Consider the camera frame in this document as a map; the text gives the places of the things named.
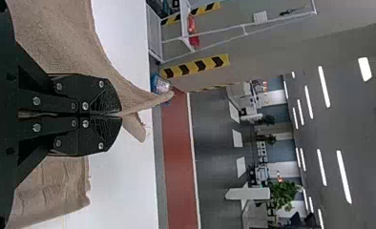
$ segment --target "screw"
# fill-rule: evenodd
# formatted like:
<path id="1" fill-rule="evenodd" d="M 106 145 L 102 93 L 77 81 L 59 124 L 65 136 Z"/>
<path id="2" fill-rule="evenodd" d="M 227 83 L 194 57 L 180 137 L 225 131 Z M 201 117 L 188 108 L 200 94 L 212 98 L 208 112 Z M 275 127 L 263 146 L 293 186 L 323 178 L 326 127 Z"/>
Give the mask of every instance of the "screw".
<path id="1" fill-rule="evenodd" d="M 39 106 L 40 105 L 40 98 L 39 97 L 34 97 L 33 100 L 33 105 Z"/>
<path id="2" fill-rule="evenodd" d="M 87 102 L 83 102 L 83 110 L 84 111 L 87 111 L 88 110 L 88 103 Z"/>
<path id="3" fill-rule="evenodd" d="M 56 84 L 56 89 L 57 89 L 58 91 L 62 90 L 62 89 L 63 89 L 63 85 L 62 85 L 61 83 L 57 83 L 57 84 Z"/>
<path id="4" fill-rule="evenodd" d="M 83 127 L 88 128 L 88 126 L 90 126 L 90 122 L 88 120 L 84 120 L 83 121 Z"/>
<path id="5" fill-rule="evenodd" d="M 42 130 L 42 126 L 40 124 L 38 124 L 38 123 L 35 123 L 35 124 L 33 124 L 33 128 L 32 129 L 33 129 L 33 131 L 35 133 L 39 133 L 40 130 Z"/>
<path id="6" fill-rule="evenodd" d="M 57 139 L 56 142 L 54 143 L 54 146 L 55 146 L 56 148 L 61 147 L 61 145 L 62 145 L 62 142 L 61 142 L 60 139 Z"/>
<path id="7" fill-rule="evenodd" d="M 73 126 L 73 127 L 76 127 L 76 126 L 77 126 L 77 121 L 76 121 L 76 120 L 73 120 L 73 121 L 72 121 L 72 126 Z"/>

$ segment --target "hazard stripe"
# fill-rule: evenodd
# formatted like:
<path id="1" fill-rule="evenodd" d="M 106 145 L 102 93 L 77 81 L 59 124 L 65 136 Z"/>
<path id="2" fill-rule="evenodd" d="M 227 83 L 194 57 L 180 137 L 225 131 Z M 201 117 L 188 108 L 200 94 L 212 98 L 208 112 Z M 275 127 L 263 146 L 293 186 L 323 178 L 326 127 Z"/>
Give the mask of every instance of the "hazard stripe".
<path id="1" fill-rule="evenodd" d="M 202 14 L 205 14 L 207 12 L 211 12 L 213 10 L 219 10 L 221 8 L 221 3 L 220 2 L 215 2 L 215 3 L 210 3 L 205 6 L 201 6 L 198 8 L 194 8 L 191 10 L 191 15 L 193 16 L 199 16 Z M 179 12 L 161 20 L 161 26 L 168 26 L 168 25 L 173 25 L 176 24 L 176 22 L 181 20 L 181 14 Z"/>
<path id="2" fill-rule="evenodd" d="M 220 54 L 193 62 L 167 67 L 160 71 L 163 78 L 181 77 L 188 74 L 200 73 L 203 71 L 214 70 L 230 65 L 229 55 Z"/>

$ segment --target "red object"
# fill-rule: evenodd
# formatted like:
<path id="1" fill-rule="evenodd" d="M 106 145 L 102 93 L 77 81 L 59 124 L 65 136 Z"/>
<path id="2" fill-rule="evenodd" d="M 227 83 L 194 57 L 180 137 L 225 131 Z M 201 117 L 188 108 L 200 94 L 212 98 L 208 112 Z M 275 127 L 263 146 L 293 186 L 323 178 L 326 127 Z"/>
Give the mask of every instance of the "red object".
<path id="1" fill-rule="evenodd" d="M 195 24 L 194 17 L 192 15 L 188 16 L 188 32 L 189 34 L 197 33 L 197 26 Z M 189 38 L 190 45 L 194 47 L 200 46 L 199 36 L 192 36 Z"/>
<path id="2" fill-rule="evenodd" d="M 170 229 L 198 229 L 187 95 L 173 91 L 170 106 L 161 108 L 168 224 Z"/>

